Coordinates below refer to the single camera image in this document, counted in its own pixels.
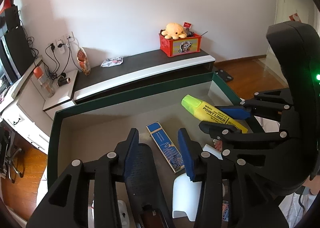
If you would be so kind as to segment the black office chair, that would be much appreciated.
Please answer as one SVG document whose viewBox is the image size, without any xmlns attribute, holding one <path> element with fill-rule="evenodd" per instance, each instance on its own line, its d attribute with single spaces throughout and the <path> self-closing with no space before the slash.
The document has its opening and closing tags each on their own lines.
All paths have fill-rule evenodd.
<svg viewBox="0 0 320 228">
<path fill-rule="evenodd" d="M 13 184 L 17 176 L 24 176 L 24 171 L 19 171 L 15 165 L 17 155 L 22 152 L 21 147 L 14 145 L 14 134 L 1 127 L 1 176 L 8 177 Z"/>
</svg>

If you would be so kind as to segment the yellow octopus plush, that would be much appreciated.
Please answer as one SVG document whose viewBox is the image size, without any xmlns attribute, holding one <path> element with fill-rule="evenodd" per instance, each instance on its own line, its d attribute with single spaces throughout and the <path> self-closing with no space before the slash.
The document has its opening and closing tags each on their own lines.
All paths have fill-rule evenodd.
<svg viewBox="0 0 320 228">
<path fill-rule="evenodd" d="M 184 27 L 178 23 L 168 23 L 166 28 L 161 31 L 161 35 L 165 39 L 173 39 L 173 40 L 187 37 Z"/>
</svg>

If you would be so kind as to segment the striped white tablecloth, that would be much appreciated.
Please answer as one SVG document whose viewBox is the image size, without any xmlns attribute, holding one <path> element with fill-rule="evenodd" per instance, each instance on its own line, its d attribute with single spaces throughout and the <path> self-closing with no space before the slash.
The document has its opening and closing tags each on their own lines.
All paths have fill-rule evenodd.
<svg viewBox="0 0 320 228">
<path fill-rule="evenodd" d="M 264 131 L 271 132 L 279 130 L 280 123 L 265 118 L 255 117 L 262 125 Z M 316 195 L 311 193 L 309 187 L 302 187 L 303 194 L 293 193 L 287 195 L 285 199 L 280 203 L 279 207 L 284 214 L 289 227 L 294 227 L 302 219 L 307 210 L 311 207 L 312 203 L 316 199 Z M 39 205 L 41 200 L 48 192 L 47 188 L 47 167 L 44 170 L 43 176 L 38 188 L 38 195 L 36 197 L 36 206 Z"/>
</svg>

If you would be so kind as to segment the red door ornament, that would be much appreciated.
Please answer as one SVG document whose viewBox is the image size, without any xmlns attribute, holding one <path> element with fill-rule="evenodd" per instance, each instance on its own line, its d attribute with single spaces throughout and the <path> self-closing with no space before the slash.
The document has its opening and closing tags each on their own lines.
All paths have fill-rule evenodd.
<svg viewBox="0 0 320 228">
<path fill-rule="evenodd" d="M 301 22 L 301 19 L 300 19 L 298 13 L 294 13 L 294 14 L 290 15 L 290 16 L 289 16 L 289 19 L 290 19 L 291 21 Z"/>
</svg>

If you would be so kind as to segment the black remote control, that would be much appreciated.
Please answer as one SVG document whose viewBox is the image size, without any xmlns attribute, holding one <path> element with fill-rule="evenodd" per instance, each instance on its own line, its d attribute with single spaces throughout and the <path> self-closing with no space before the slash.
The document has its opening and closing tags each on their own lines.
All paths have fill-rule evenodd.
<svg viewBox="0 0 320 228">
<path fill-rule="evenodd" d="M 136 227 L 174 227 L 151 148 L 140 143 L 125 186 Z"/>
</svg>

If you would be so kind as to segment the white desk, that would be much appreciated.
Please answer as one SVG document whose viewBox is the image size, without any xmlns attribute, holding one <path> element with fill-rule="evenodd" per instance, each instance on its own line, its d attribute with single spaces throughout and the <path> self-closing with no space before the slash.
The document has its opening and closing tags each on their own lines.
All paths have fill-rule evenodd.
<svg viewBox="0 0 320 228">
<path fill-rule="evenodd" d="M 45 98 L 38 82 L 32 81 L 33 70 L 41 63 L 42 57 L 37 58 L 9 88 L 1 103 L 1 119 L 36 149 L 47 154 L 53 120 L 43 111 Z"/>
</svg>

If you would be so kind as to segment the white nightstand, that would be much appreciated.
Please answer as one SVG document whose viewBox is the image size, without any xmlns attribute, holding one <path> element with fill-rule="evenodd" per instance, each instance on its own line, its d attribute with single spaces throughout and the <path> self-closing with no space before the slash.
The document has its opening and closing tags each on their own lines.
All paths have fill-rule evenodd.
<svg viewBox="0 0 320 228">
<path fill-rule="evenodd" d="M 70 82 L 59 87 L 57 80 L 53 82 L 55 94 L 52 97 L 46 98 L 43 106 L 43 111 L 53 120 L 57 111 L 76 105 L 73 100 L 73 89 L 78 71 L 70 71 L 66 74 L 70 78 Z"/>
</svg>

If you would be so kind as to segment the low black white cabinet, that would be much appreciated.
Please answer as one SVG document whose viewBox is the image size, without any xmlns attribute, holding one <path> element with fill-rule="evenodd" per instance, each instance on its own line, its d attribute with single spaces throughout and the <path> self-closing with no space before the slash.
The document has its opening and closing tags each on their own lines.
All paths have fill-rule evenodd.
<svg viewBox="0 0 320 228">
<path fill-rule="evenodd" d="M 97 66 L 91 69 L 88 76 L 79 75 L 74 87 L 73 100 L 79 103 L 128 83 L 179 69 L 205 64 L 212 65 L 214 62 L 215 58 L 203 50 L 175 57 L 168 57 L 160 49 L 128 56 L 120 65 L 108 68 Z"/>
</svg>

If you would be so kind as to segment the orange cap water bottle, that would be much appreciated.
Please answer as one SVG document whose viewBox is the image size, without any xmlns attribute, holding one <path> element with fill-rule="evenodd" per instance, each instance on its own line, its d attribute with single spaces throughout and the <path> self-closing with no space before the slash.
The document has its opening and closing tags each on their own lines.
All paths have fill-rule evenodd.
<svg viewBox="0 0 320 228">
<path fill-rule="evenodd" d="M 38 80 L 41 88 L 45 92 L 46 97 L 52 97 L 55 94 L 55 89 L 52 83 L 50 82 L 50 80 L 48 79 L 48 77 L 44 75 L 41 67 L 40 66 L 35 67 L 33 73 L 36 79 Z"/>
</svg>

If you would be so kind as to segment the small pink block toy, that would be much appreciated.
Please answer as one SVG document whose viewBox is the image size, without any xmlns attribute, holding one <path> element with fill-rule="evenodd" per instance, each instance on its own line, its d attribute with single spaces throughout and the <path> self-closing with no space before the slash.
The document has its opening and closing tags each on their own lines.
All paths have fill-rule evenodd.
<svg viewBox="0 0 320 228">
<path fill-rule="evenodd" d="M 222 141 L 221 140 L 213 140 L 213 143 L 214 143 L 214 148 L 217 150 L 217 151 L 220 151 L 222 152 Z"/>
</svg>

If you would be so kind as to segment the snack bag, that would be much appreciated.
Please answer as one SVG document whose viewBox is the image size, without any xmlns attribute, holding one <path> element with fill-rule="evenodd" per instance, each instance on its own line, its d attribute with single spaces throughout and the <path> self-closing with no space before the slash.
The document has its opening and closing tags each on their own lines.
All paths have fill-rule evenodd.
<svg viewBox="0 0 320 228">
<path fill-rule="evenodd" d="M 76 54 L 76 59 L 78 61 L 79 67 L 81 69 L 81 71 L 88 76 L 91 72 L 91 66 L 89 64 L 89 60 L 87 57 L 87 54 L 85 52 L 85 50 L 80 47 L 77 54 Z"/>
</svg>

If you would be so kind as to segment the blue rectangular box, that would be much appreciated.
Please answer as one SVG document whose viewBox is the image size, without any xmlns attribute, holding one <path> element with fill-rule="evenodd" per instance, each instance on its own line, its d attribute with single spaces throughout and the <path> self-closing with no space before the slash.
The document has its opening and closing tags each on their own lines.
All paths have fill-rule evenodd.
<svg viewBox="0 0 320 228">
<path fill-rule="evenodd" d="M 161 124 L 159 122 L 154 122 L 147 125 L 146 128 L 173 172 L 178 173 L 184 169 L 181 153 L 169 138 Z"/>
</svg>

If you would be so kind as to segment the yellow highlighter marker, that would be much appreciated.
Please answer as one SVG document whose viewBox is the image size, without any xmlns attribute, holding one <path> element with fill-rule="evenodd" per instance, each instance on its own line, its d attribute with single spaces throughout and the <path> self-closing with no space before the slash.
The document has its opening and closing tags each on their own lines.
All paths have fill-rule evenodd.
<svg viewBox="0 0 320 228">
<path fill-rule="evenodd" d="M 236 120 L 223 113 L 211 104 L 199 100 L 191 95 L 186 95 L 181 105 L 195 118 L 200 121 L 208 121 L 213 123 L 220 123 L 224 125 L 231 125 L 236 129 L 241 130 L 243 133 L 247 133 L 248 129 Z"/>
</svg>

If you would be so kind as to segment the black floor scale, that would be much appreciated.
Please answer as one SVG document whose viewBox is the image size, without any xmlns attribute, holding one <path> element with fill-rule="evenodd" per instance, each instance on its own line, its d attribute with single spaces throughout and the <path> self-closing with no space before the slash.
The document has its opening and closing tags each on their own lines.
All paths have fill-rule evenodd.
<svg viewBox="0 0 320 228">
<path fill-rule="evenodd" d="M 223 69 L 217 69 L 217 71 L 215 73 L 218 76 L 220 76 L 225 82 L 230 82 L 234 79 L 231 75 L 229 75 L 229 73 L 227 73 Z"/>
</svg>

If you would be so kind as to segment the black computer tower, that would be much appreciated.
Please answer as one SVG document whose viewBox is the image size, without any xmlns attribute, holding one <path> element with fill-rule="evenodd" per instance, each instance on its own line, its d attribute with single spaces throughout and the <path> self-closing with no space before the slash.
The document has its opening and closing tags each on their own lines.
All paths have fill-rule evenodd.
<svg viewBox="0 0 320 228">
<path fill-rule="evenodd" d="M 34 60 L 21 26 L 1 37 L 1 69 L 10 84 L 19 80 Z"/>
</svg>

